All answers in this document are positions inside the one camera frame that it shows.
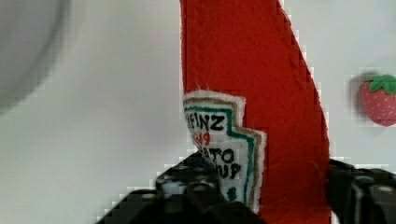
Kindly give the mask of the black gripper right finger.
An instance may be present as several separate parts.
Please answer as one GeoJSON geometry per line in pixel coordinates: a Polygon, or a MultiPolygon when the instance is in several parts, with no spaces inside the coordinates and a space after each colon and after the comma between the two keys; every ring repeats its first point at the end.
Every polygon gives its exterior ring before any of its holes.
{"type": "Polygon", "coordinates": [[[391,172],[329,162],[328,205],[340,224],[396,224],[395,189],[391,172]]]}

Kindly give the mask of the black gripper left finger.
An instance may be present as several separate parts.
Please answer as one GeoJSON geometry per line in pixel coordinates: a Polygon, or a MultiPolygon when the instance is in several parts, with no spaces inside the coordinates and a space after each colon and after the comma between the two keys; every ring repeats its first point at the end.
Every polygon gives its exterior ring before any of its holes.
{"type": "Polygon", "coordinates": [[[154,189],[125,196],[96,224],[266,224],[240,202],[228,202],[219,176],[194,153],[155,180],[154,189]]]}

